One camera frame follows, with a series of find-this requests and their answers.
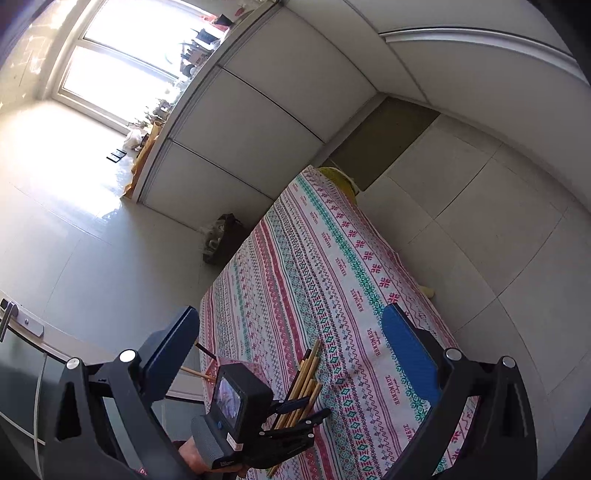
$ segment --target black bag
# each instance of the black bag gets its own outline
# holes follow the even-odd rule
[[[212,265],[226,265],[246,237],[248,231],[233,214],[222,215],[207,233],[203,261]]]

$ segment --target silver screw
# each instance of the silver screw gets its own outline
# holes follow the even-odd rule
[[[125,364],[131,362],[134,358],[135,352],[133,350],[126,350],[124,352],[121,352],[121,354],[119,355],[119,360],[121,360]]]
[[[507,368],[513,368],[515,366],[515,360],[513,360],[510,356],[504,356],[503,365],[505,365]]]
[[[457,348],[450,348],[445,352],[445,356],[448,357],[450,360],[457,362],[462,358],[462,352],[459,351]]]
[[[74,370],[78,365],[80,365],[80,360],[77,358],[70,358],[66,364],[66,368],[68,370]]]

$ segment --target striped bedspread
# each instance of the striped bedspread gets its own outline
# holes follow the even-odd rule
[[[275,478],[378,480],[412,438],[430,406],[382,334],[381,313],[392,302],[443,346],[455,346],[398,255],[312,167],[290,183],[204,296],[200,341],[220,356],[261,364],[276,398],[285,396],[306,349],[323,341],[317,408],[330,407],[332,416],[316,429],[314,448]],[[472,413],[470,404],[438,471],[455,460]],[[249,478],[266,476],[251,470]]]

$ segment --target hand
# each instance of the hand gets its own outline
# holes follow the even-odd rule
[[[237,472],[240,478],[246,478],[246,474],[248,473],[249,467],[240,464],[211,470],[209,467],[207,467],[207,465],[205,465],[201,455],[199,455],[199,451],[197,450],[197,447],[195,447],[195,441],[193,440],[193,437],[189,438],[189,440],[187,440],[183,446],[178,449],[178,452],[180,453],[181,457],[183,457],[183,460],[187,462],[189,468],[197,475],[201,475],[205,472]]]

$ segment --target camera screen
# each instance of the camera screen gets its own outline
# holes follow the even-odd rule
[[[232,388],[230,383],[228,383],[226,377],[222,377],[220,380],[219,388],[217,390],[216,403],[230,425],[235,427],[236,419],[238,418],[238,412],[240,412],[241,401],[240,396]]]

